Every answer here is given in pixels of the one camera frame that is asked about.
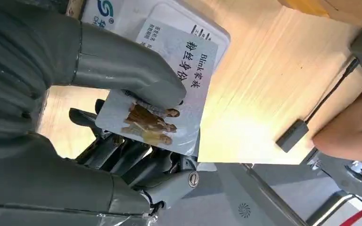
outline plastic wrap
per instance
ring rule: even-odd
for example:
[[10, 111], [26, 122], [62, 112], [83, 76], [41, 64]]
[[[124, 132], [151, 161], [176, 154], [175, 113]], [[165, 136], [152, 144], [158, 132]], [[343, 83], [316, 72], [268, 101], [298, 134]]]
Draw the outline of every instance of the plastic wrap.
[[157, 217], [156, 216], [146, 216], [146, 217], [137, 217], [137, 216], [112, 216], [99, 214], [101, 221], [98, 226], [156, 226]]
[[114, 213], [93, 213], [81, 210], [0, 204], [0, 226], [155, 226], [157, 216], [130, 216]]

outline black cable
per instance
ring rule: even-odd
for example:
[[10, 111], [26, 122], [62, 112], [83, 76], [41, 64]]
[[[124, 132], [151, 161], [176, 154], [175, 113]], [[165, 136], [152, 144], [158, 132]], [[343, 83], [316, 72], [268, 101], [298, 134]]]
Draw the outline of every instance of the black cable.
[[317, 107], [313, 110], [313, 112], [307, 117], [305, 123], [309, 124], [310, 120], [314, 117], [314, 115], [318, 112], [318, 110], [321, 108], [321, 106], [328, 100], [328, 98], [337, 90], [339, 85], [345, 80], [345, 78], [352, 73], [356, 67], [359, 65], [359, 60], [355, 58], [350, 62], [348, 67], [346, 67], [345, 72], [343, 73], [342, 77], [339, 79], [339, 81], [335, 84], [335, 86], [331, 89], [331, 91], [319, 102]]

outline cardboard box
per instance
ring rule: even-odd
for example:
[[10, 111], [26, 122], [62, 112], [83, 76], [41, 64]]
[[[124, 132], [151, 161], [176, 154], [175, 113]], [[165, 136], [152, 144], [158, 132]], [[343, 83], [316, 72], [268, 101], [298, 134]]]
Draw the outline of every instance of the cardboard box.
[[278, 0], [303, 13], [362, 26], [362, 0]]

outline person's arm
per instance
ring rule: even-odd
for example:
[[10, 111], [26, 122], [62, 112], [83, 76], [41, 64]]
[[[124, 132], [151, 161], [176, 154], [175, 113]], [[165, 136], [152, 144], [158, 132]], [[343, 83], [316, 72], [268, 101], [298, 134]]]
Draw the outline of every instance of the person's arm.
[[362, 161], [362, 96], [320, 130], [313, 142], [324, 154]]

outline gray robotic finger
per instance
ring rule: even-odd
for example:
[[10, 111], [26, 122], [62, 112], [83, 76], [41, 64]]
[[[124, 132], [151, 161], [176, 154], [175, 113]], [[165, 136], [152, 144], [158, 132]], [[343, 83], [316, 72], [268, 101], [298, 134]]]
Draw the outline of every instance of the gray robotic finger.
[[184, 99], [185, 87], [158, 53], [90, 24], [82, 25], [81, 37], [74, 85], [127, 89], [163, 108]]

